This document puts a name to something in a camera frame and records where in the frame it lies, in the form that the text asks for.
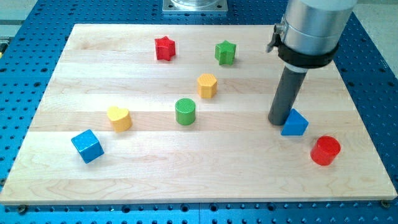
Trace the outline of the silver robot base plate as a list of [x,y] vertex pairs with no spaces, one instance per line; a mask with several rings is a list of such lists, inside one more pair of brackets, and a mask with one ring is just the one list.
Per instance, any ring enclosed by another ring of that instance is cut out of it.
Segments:
[[227,0],[163,0],[162,12],[169,14],[191,12],[228,12]]

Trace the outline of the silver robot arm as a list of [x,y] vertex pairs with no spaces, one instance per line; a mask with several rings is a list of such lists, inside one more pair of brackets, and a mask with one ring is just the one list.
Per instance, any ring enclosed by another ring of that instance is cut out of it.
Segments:
[[266,51],[278,48],[279,58],[300,70],[328,65],[356,4],[357,0],[289,0]]

